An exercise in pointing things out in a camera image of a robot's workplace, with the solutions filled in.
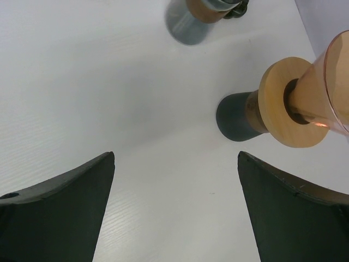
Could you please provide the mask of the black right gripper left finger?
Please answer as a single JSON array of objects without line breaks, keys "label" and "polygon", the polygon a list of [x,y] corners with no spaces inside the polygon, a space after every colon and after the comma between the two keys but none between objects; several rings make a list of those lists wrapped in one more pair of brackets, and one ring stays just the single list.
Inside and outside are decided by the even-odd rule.
[{"label": "black right gripper left finger", "polygon": [[114,174],[105,152],[1,196],[1,261],[92,261]]}]

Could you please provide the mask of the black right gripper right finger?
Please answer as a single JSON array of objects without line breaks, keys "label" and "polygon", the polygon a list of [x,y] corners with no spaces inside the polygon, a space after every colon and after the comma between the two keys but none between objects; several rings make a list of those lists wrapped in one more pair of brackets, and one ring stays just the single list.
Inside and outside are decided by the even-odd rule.
[{"label": "black right gripper right finger", "polygon": [[261,261],[348,261],[348,195],[241,151],[238,175]]}]

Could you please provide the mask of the wooden ring dripper holder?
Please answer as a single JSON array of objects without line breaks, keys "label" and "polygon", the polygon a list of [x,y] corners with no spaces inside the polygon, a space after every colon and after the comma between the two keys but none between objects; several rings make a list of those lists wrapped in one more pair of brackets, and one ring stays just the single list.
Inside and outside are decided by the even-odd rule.
[{"label": "wooden ring dripper holder", "polygon": [[303,76],[310,66],[310,62],[299,57],[279,60],[264,73],[258,89],[258,107],[264,125],[278,142],[288,147],[313,147],[328,133],[323,127],[295,122],[285,108],[287,84]]}]

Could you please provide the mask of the dark glass jar wooden band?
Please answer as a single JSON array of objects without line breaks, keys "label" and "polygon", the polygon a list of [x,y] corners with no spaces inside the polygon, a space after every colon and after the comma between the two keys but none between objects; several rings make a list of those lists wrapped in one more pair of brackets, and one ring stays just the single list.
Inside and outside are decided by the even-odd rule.
[{"label": "dark glass jar wooden band", "polygon": [[227,0],[171,1],[165,13],[166,27],[181,44],[197,45],[220,20],[242,17],[248,4],[248,1]]}]

